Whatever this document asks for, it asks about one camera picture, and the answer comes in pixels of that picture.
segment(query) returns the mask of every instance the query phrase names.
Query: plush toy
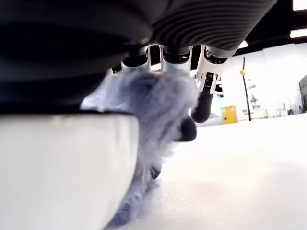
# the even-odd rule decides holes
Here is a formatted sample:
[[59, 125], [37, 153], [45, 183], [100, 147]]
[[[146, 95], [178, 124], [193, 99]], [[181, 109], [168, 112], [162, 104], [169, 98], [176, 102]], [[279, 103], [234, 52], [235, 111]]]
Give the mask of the plush toy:
[[162, 74], [141, 70], [109, 75], [89, 97], [87, 104], [99, 110], [134, 114], [139, 121], [139, 148], [134, 177], [122, 204], [109, 223], [119, 227], [135, 219], [154, 187], [162, 158], [180, 139], [188, 110], [197, 105], [198, 90], [193, 78], [181, 70]]

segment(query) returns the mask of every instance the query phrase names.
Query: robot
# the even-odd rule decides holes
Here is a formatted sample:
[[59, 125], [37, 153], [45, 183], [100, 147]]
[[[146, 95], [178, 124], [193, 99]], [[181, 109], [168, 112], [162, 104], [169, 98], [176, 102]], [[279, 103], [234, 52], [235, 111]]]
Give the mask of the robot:
[[201, 45], [191, 118], [205, 122], [225, 62], [276, 1], [1, 1], [0, 229], [102, 229], [131, 182], [138, 121], [83, 99], [118, 63], [148, 68], [152, 44], [162, 71], [189, 71]]

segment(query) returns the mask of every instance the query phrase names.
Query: white floor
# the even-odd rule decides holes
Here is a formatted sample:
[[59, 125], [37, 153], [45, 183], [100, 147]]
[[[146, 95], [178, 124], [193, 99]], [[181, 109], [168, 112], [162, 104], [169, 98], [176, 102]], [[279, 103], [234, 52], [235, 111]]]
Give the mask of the white floor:
[[307, 114], [201, 127], [121, 230], [306, 230]]

